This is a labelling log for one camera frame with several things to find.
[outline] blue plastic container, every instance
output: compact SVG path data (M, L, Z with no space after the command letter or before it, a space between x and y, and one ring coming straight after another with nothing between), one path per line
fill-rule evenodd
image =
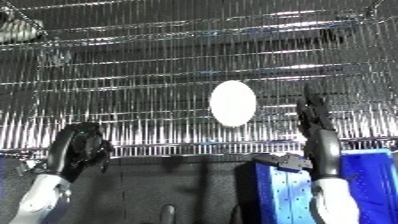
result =
M315 224L308 209L307 172L287 173L261 164L256 170L262 224ZM350 180L361 224L398 224L398 178L390 150L344 151L342 171Z

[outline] wire grid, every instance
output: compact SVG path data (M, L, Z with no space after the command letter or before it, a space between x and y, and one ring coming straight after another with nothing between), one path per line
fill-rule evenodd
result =
M96 121L114 157L300 150L305 83L343 141L394 141L398 9L331 2L8 1L45 35L0 45L0 149L45 149L66 124ZM227 80L257 96L239 128L209 109Z

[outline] black object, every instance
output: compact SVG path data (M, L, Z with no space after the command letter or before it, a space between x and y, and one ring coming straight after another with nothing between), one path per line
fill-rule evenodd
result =
M106 172L111 151L110 142L102 139L99 124L67 125L49 149L46 173L74 182L85 168L100 162L102 172Z
M341 146L324 100L306 85L304 99L297 102L299 129L307 138L304 158L287 154L282 157L259 155L255 161L281 169L299 171L306 169L313 181L340 177Z
M165 205L160 214L160 224L176 224L176 208L172 205Z
M277 166L281 170L286 171L300 171L300 170L311 170L312 162L308 159L303 158L302 156L295 154L286 154L284 156L275 156L275 155L258 155L253 158L255 162L269 165L269 166Z

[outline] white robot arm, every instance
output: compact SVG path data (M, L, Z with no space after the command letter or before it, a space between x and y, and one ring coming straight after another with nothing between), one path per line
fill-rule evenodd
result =
M40 224L51 219L49 214L57 208L57 217L65 211L70 183L57 175L39 174L32 187L22 198L18 213L10 224Z
M358 224L359 209L350 194L348 182L341 178L314 181L310 211L318 224Z
M297 104L299 129L307 138L304 157L259 155L255 161L285 171L307 170L312 180L310 212L317 224L358 224L359 209L348 182L341 178L341 146L323 100L305 88Z
M113 148L102 139L99 124L67 125L49 149L46 168L22 198L10 224L57 223L66 211L70 186L89 166L102 162L105 172Z

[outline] white light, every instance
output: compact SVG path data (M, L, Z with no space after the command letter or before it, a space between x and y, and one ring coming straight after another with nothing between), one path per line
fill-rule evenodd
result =
M210 97L210 109L221 124L238 127L246 124L256 112L256 95L246 84L226 81Z

